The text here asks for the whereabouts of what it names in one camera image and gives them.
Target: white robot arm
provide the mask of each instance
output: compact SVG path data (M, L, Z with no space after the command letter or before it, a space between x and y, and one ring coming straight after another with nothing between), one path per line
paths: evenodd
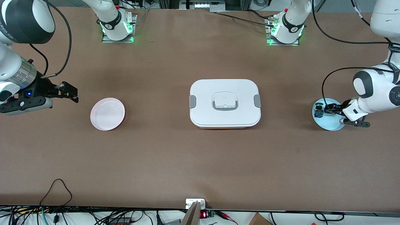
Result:
M52 84L32 65L33 60L11 50L13 43L47 43L54 30L47 0L0 0L0 113L16 115L50 108L54 97L78 102L75 87L67 82Z
M378 0L371 18L371 29L393 42L386 60L375 68L393 72L365 69L355 74L353 86L358 97L350 100L343 113L350 121L369 113L400 106L400 1Z
M278 41L291 44L297 40L304 28L304 22L311 12L310 0L291 0L287 11L280 12L271 35Z
M111 0L83 0L99 18L100 25L107 37L120 41L133 32L132 13L117 9Z

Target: green wire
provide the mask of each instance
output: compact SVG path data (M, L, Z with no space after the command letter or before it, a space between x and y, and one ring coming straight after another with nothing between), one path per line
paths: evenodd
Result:
M71 1L71 0L68 0L68 1L70 1L72 4L74 4L74 6L80 7L80 5L77 5L77 4L74 3L73 1Z
M44 223L45 223L46 225L49 225L49 223L47 222L46 217L44 216L44 208L42 209L42 217L43 217Z

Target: white floor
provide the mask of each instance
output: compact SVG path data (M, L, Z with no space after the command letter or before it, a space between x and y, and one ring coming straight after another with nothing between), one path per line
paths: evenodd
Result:
M156 212L155 211L147 211L146 212L153 220L153 224L157 224L156 220ZM239 225L248 225L253 218L255 213L251 212L229 212L225 211L227 215L229 215L232 219L234 219ZM96 217L103 218L110 213L95 213ZM184 213L181 211L159 211L160 218L163 223L168 223L177 219L183 219ZM53 225L53 218L55 214L45 214L46 220L49 225ZM92 215L89 213L65 213L64 214L67 220L68 225L94 225L96 222ZM137 211L134 213L132 219L137 220L140 218L142 213ZM269 213L261 213L263 217L265 217L268 221L272 223L271 217ZM61 214L60 221L57 225L66 225ZM337 219L340 216L332 216L326 215L327 219ZM9 217L0 218L1 225L8 224ZM315 219L313 214L297 214L297 213L274 213L274 219L276 225L311 225L315 223L316 225L326 225L326 223L318 221ZM235 225L231 221L227 221L221 219L218 216L200 219L199 225L210 225L212 223L217 222L216 225ZM143 216L138 222L134 223L135 225L151 225L150 219L146 216ZM391 217L371 217L371 216L349 216L346 215L345 218L340 222L328 222L328 225L399 225L400 218L391 218ZM38 225L36 221L36 215L30 215L25 225ZM39 215L39 225L46 225L42 215Z

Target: metal mounting plate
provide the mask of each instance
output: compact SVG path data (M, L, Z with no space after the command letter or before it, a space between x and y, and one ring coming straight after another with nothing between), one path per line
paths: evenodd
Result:
M264 23L265 24L272 24L272 22L267 20L267 19L264 19ZM291 44L285 44L285 43L282 43L282 42L278 41L274 36L271 35L271 30L272 29L273 29L272 27L268 27L267 25L265 26L265 33L267 35L267 44L268 45L298 46L300 44L299 43L299 38L297 38L297 40L295 42L291 43Z
M136 14L132 14L131 12L129 12L132 15L132 20L128 20L128 22L132 22L132 33L129 34L128 36L126 36L126 38L122 39L122 40L111 40L107 37L107 35L105 33L103 33L103 37L102 37L102 43L132 43L135 39L135 30L136 30L136 19L138 17L138 15Z
M204 199L186 199L186 209L192 205L193 202L199 201L201 203L201 209L206 209L206 201Z

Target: brown table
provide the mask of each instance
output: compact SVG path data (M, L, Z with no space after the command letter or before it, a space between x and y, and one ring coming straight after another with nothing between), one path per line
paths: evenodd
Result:
M330 71L376 65L385 45L330 40L309 17L300 46L267 46L262 26L202 10L150 10L134 43L102 44L89 8L61 10L73 47L67 68L52 81L76 86L80 102L55 99L53 109L1 116L1 204L38 204L62 178L74 195L71 205L175 208L202 197L220 209L400 212L399 111L368 116L368 129L336 132L318 128L310 111ZM233 14L261 21L250 12ZM37 46L49 57L49 73L62 66L68 43L54 15L53 39ZM318 18L337 38L384 41L355 13ZM43 71L28 45L14 50ZM326 95L339 101L356 95L355 72L332 75ZM243 130L193 125L189 89L205 78L254 81L261 121ZM108 132L89 119L106 97L126 108L124 122ZM65 199L58 183L44 203Z

